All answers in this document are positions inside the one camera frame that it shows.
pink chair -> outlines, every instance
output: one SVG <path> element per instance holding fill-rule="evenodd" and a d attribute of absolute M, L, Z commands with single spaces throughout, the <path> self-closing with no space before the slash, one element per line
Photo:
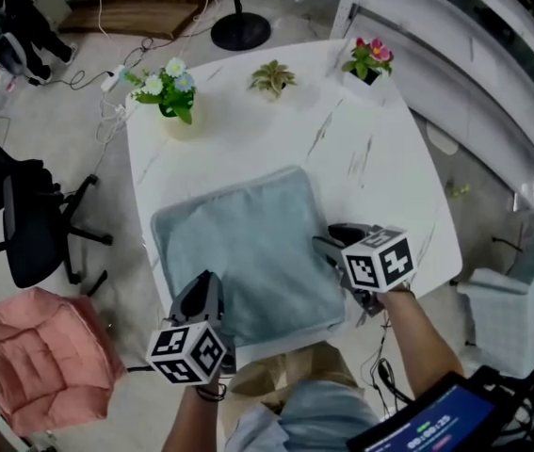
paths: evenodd
<path fill-rule="evenodd" d="M 0 302 L 0 410 L 16 434 L 105 419 L 125 373 L 88 297 L 35 287 Z"/>

power strip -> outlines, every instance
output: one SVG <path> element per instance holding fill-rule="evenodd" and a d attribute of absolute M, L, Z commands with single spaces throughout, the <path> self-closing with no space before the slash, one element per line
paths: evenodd
<path fill-rule="evenodd" d="M 124 78 L 126 71 L 127 69 L 123 65 L 119 65 L 118 67 L 116 67 L 112 75 L 110 75 L 106 80 L 104 80 L 103 84 L 101 85 L 101 90 L 103 91 L 103 93 L 108 93 L 113 88 L 115 88 L 116 84 L 118 84 L 121 79 Z"/>

light blue shirt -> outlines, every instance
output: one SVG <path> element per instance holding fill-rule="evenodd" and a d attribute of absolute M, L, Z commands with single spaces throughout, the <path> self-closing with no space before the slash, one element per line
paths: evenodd
<path fill-rule="evenodd" d="M 347 440 L 378 422 L 359 391 L 331 381 L 304 381 L 280 416 L 262 404 L 246 412 L 225 452 L 343 452 Z"/>

light blue towel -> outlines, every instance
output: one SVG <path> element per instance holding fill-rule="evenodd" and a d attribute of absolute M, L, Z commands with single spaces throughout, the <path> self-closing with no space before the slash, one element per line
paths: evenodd
<path fill-rule="evenodd" d="M 321 331 L 345 317 L 334 270 L 313 251 L 323 235 L 300 168 L 157 211 L 152 231 L 170 292 L 205 269 L 222 280 L 222 329 L 238 347 Z"/>

black shoe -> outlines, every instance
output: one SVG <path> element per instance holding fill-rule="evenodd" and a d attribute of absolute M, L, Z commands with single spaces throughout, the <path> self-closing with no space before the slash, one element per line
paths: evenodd
<path fill-rule="evenodd" d="M 53 78 L 51 67 L 49 67 L 48 65 L 43 65 L 40 70 L 34 75 L 41 84 L 48 84 Z"/>
<path fill-rule="evenodd" d="M 70 52 L 70 58 L 63 61 L 63 63 L 66 65 L 70 65 L 73 62 L 74 57 L 76 57 L 76 51 L 78 50 L 78 45 L 76 45 L 75 43 L 71 43 L 68 46 L 70 47 L 71 52 Z"/>

